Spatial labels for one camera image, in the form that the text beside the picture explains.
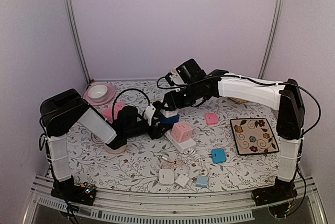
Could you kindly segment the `white cube socket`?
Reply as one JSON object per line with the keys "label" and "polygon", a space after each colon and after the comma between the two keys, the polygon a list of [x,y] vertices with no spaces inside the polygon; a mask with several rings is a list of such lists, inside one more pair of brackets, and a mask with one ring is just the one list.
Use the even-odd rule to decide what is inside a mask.
{"label": "white cube socket", "polygon": [[161,114],[165,117],[165,118],[171,118],[174,117],[178,114],[178,110],[174,110],[174,111],[168,111],[168,110],[161,110]]}

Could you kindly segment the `dark blue cube socket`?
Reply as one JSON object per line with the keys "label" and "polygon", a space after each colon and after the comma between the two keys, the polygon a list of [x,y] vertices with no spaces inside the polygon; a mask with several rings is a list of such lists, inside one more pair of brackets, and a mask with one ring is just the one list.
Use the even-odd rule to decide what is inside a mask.
{"label": "dark blue cube socket", "polygon": [[180,118],[179,114],[173,117],[168,117],[168,118],[162,115],[160,117],[160,123],[167,124],[167,125],[173,125],[179,121],[179,118]]}

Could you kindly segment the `pink cube socket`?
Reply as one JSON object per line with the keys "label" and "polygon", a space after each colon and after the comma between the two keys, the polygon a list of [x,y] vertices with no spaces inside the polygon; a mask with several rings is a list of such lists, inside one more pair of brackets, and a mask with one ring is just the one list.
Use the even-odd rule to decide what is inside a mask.
{"label": "pink cube socket", "polygon": [[177,122],[173,125],[171,136],[177,143],[182,143],[192,137],[193,128],[185,121]]}

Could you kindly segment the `white power strip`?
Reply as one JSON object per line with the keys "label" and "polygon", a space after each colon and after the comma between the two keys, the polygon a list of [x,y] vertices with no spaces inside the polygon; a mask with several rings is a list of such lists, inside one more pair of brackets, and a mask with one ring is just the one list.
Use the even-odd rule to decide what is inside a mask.
{"label": "white power strip", "polygon": [[176,147],[176,149],[185,155],[190,156],[194,161],[198,162],[200,166],[200,176],[207,176],[208,175],[208,170],[205,166],[204,159],[202,156],[197,152],[195,149],[196,147],[196,142],[190,138],[185,142],[178,143],[176,140],[171,135],[172,130],[168,130],[164,135],[167,137],[168,140]]}

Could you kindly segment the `white plug adapter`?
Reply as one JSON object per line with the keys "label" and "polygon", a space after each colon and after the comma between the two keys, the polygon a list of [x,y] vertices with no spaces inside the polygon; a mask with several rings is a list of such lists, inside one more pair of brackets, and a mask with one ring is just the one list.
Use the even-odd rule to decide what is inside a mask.
{"label": "white plug adapter", "polygon": [[173,185],[175,182],[174,171],[170,169],[159,170],[159,184],[160,185]]}

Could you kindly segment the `white charger with cable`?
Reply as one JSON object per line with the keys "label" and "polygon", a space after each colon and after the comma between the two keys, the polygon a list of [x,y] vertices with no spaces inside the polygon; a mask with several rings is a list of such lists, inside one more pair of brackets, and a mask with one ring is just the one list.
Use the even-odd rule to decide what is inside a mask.
{"label": "white charger with cable", "polygon": [[190,181],[190,178],[188,176],[189,171],[185,161],[181,157],[177,157],[175,159],[169,159],[167,156],[163,155],[159,157],[159,160],[160,160],[160,169],[170,169],[174,171],[175,182],[173,185],[185,188]]}

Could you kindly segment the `pink plug adapter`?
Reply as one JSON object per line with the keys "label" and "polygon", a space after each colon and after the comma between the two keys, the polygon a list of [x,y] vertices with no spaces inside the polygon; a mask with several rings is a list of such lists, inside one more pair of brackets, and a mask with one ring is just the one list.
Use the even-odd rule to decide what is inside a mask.
{"label": "pink plug adapter", "polygon": [[217,125],[219,121],[218,116],[215,113],[207,113],[205,119],[208,125]]}

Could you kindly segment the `pink power strip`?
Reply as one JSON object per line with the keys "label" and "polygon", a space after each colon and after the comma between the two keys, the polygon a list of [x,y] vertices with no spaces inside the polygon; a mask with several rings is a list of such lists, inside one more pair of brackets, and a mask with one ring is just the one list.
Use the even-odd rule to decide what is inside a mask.
{"label": "pink power strip", "polygon": [[104,109],[102,115],[109,122],[113,122],[113,119],[117,119],[118,112],[124,108],[125,104],[123,102],[118,102],[114,107],[108,107]]}

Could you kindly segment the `blue plug adapter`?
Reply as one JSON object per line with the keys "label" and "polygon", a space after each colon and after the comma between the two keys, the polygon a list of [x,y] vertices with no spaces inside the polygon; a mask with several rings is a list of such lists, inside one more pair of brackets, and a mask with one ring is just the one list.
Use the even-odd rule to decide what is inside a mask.
{"label": "blue plug adapter", "polygon": [[213,163],[215,164],[225,163],[227,160],[226,153],[224,149],[222,148],[212,149],[211,158],[212,158]]}

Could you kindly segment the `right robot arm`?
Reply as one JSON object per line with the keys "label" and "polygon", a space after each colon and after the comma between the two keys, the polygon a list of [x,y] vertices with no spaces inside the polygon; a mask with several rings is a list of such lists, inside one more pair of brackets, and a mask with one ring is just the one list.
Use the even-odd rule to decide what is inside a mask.
{"label": "right robot arm", "polygon": [[226,70],[215,69],[206,73],[194,59],[176,68],[181,84],[176,84],[171,74],[165,76],[169,92],[164,95],[163,108],[174,111],[195,106],[196,101],[212,97],[237,98],[265,105],[278,112],[276,132],[281,140],[280,166],[277,179],[271,188],[275,201],[283,200],[291,192],[297,170],[299,149],[303,138],[305,108],[295,80],[286,82],[254,80]]}

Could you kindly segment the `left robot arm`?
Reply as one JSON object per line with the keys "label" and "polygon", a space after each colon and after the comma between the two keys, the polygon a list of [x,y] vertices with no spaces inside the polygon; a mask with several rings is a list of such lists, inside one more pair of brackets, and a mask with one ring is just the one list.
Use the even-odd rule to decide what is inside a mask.
{"label": "left robot arm", "polygon": [[160,108],[161,103],[156,101],[139,114],[136,107],[125,106],[117,118],[109,122],[73,88],[42,102],[39,122],[44,130],[47,157],[58,192],[67,200],[78,195],[66,142],[75,124],[86,128],[111,150],[121,152],[130,138],[148,135],[151,139],[159,139],[172,129],[171,124],[160,121]]}

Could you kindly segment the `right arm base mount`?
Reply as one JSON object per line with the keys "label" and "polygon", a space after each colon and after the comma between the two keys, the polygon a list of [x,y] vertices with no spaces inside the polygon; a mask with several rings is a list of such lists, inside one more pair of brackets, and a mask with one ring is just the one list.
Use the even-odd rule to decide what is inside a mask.
{"label": "right arm base mount", "polygon": [[262,206],[283,200],[293,199],[297,195],[297,190],[294,184],[284,183],[270,187],[257,188],[252,191],[251,197],[256,206]]}

